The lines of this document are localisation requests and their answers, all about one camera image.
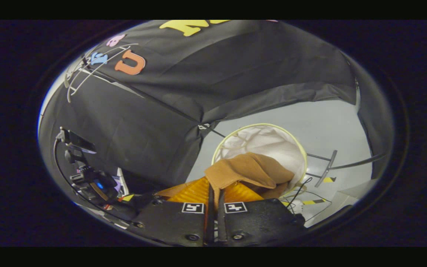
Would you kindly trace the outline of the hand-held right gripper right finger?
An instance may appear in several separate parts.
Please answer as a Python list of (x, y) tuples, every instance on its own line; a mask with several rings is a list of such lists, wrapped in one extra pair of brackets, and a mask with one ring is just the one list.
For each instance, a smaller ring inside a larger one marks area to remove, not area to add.
[(222, 247), (281, 246), (306, 234), (305, 220), (279, 199), (226, 202), (220, 190), (217, 242)]

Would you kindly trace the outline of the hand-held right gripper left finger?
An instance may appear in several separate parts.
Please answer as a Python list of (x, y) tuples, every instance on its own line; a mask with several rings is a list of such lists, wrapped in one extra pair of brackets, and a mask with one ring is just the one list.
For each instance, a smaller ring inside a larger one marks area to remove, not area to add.
[(211, 245), (215, 240), (212, 194), (204, 177), (157, 192), (132, 220), (132, 233), (161, 245)]

